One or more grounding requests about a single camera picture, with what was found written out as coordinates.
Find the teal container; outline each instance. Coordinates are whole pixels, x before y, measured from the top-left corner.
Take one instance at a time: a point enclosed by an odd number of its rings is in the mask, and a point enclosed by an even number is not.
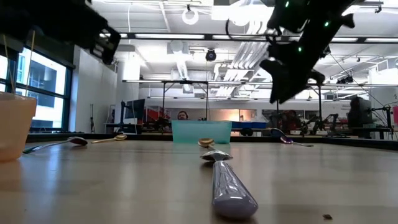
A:
[[[217,144],[229,144],[230,121],[172,121],[173,142],[196,144],[201,138],[212,138]]]

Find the crumb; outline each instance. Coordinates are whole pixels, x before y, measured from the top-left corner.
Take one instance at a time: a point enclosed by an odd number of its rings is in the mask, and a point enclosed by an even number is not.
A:
[[[331,215],[329,215],[329,214],[324,214],[324,215],[322,215],[322,217],[324,218],[324,219],[326,219],[326,220],[332,220],[333,218],[331,217]]]

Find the silver spoon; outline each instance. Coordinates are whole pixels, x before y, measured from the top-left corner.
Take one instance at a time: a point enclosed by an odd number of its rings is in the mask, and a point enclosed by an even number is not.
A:
[[[247,219],[258,209],[258,204],[224,160],[232,159],[228,153],[212,150],[204,153],[202,159],[215,161],[213,164],[213,209],[226,218]]]
[[[306,145],[306,144],[301,144],[301,143],[295,142],[295,141],[293,141],[293,139],[290,139],[286,136],[281,136],[280,140],[286,144],[296,144],[296,145],[304,146],[304,147],[313,147],[313,145]]]
[[[81,145],[81,146],[85,146],[88,143],[86,139],[83,139],[81,137],[69,137],[66,141],[62,141],[62,142],[56,142],[56,143],[51,143],[51,144],[46,144],[46,145],[41,145],[41,146],[28,147],[28,148],[23,150],[23,153],[24,154],[29,154],[29,153],[31,153],[33,151],[37,151],[37,150],[43,149],[45,147],[54,146],[54,145],[57,145],[57,144],[63,144],[63,143],[67,143],[67,142],[71,142],[71,143],[78,144],[78,145]]]

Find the wooden table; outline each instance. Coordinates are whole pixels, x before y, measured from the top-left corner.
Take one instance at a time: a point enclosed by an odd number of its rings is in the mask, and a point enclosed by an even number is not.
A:
[[[398,154],[317,144],[232,143],[259,204],[240,223],[396,223]],[[211,165],[196,145],[124,141],[54,146],[0,164],[4,224],[230,223],[211,211]]]

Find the orange cup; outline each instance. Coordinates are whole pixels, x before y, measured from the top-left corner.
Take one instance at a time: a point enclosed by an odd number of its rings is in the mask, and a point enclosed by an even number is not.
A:
[[[20,158],[35,112],[35,98],[0,92],[0,162]]]

